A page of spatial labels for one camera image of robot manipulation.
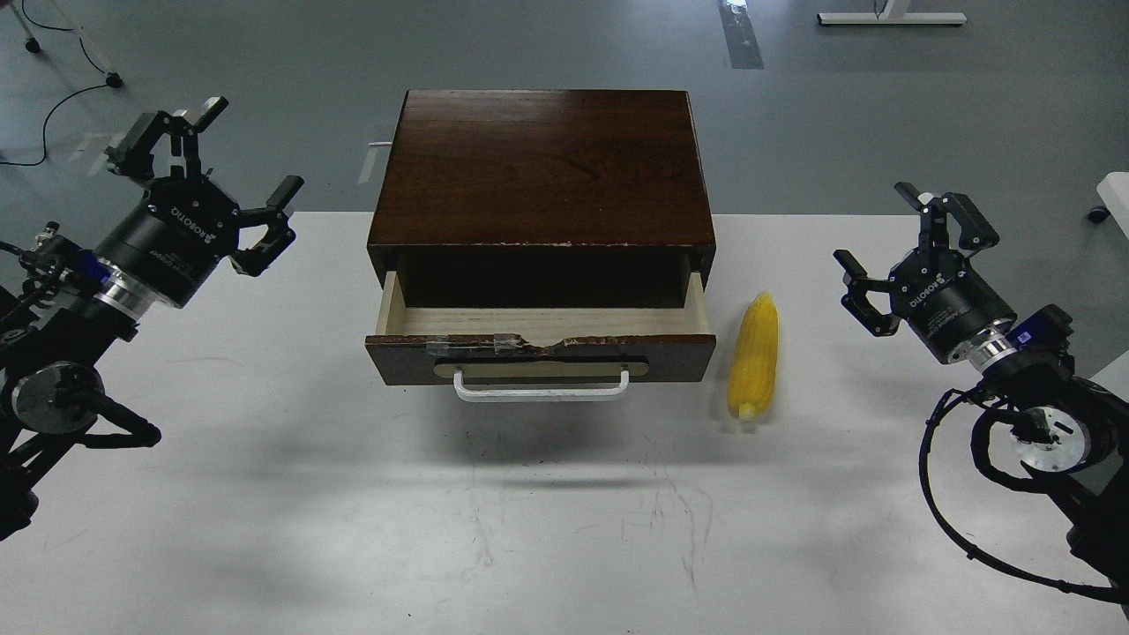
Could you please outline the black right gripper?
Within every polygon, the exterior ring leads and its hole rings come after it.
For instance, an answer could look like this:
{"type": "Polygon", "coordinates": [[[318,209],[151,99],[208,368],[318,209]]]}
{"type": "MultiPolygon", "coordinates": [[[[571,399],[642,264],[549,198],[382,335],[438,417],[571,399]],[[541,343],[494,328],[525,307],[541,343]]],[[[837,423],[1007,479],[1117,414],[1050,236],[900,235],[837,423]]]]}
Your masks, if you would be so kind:
{"type": "Polygon", "coordinates": [[[965,194],[937,195],[908,182],[898,182],[894,191],[919,214],[916,247],[890,279],[870,278],[850,250],[835,250],[832,256],[844,271],[841,305],[875,337],[895,334],[902,318],[937,362],[954,364],[975,334],[1007,331],[1017,318],[971,266],[980,250],[999,245],[1000,234],[965,194]],[[891,295],[892,313],[872,305],[870,293],[891,295]]]}

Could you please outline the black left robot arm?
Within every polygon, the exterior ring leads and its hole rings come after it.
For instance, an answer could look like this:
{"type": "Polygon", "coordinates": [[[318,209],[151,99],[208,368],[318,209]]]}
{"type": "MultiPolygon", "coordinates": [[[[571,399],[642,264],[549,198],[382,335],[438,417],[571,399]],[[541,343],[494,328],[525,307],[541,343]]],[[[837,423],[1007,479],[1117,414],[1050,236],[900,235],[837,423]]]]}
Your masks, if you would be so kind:
{"type": "Polygon", "coordinates": [[[135,337],[156,303],[184,307],[224,258],[259,276],[294,244],[288,206],[303,179],[288,176],[265,205],[242,209],[202,169],[198,138],[228,101],[200,116],[145,112],[106,149],[110,173],[142,197],[96,249],[49,221],[30,249],[3,244],[25,271],[19,294],[3,292],[3,536],[29,527],[36,482],[69,450],[152,447],[161,430],[110,398],[96,369],[116,341],[135,337]]]}

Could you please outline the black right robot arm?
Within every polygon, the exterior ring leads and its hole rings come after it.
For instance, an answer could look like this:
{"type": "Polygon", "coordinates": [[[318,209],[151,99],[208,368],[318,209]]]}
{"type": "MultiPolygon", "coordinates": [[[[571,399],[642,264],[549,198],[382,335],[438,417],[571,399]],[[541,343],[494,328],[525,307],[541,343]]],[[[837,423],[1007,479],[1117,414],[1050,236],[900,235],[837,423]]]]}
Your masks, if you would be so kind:
{"type": "Polygon", "coordinates": [[[934,194],[899,182],[916,210],[916,246],[884,278],[872,278],[849,250],[835,250],[844,271],[842,306],[870,336],[905,323],[940,364],[968,362],[980,381],[945,392],[924,423],[916,459],[924,499],[937,527],[970,560],[1057,588],[1062,594],[1126,606],[1126,402],[1077,375],[1069,351],[1073,318],[1056,304],[1019,321],[975,272],[972,258],[999,241],[968,195],[934,194]],[[929,455],[940,421],[960,405],[979,407],[970,433],[975,470],[1013,493],[1044,495],[1070,522],[1067,545],[1108,586],[1047,579],[977,547],[937,506],[929,455]]]}

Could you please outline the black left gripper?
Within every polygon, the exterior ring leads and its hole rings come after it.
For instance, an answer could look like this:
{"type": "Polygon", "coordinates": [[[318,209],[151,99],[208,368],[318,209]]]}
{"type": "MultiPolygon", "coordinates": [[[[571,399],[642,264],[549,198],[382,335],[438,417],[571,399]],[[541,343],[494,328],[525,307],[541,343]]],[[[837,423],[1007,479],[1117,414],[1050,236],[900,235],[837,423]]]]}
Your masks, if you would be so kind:
{"type": "Polygon", "coordinates": [[[181,111],[145,112],[119,145],[105,148],[110,173],[148,188],[116,228],[117,269],[173,307],[184,307],[224,256],[230,254],[238,273],[259,277],[297,237],[288,205],[305,184],[300,176],[283,179],[265,205],[238,211],[237,202],[205,179],[198,136],[228,105],[224,96],[211,97],[194,120],[181,111]],[[181,162],[159,179],[154,148],[165,137],[172,157],[181,162]],[[265,234],[253,246],[235,250],[246,228],[265,228],[265,234]]]}

